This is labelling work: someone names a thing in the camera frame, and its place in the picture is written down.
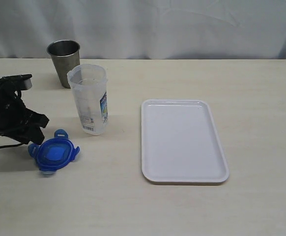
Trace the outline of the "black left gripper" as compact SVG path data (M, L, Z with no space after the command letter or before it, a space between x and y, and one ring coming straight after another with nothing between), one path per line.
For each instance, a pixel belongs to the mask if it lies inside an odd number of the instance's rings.
M11 82L0 84L0 136L40 145L45 139L40 127L45 128L49 119L27 109L21 91Z

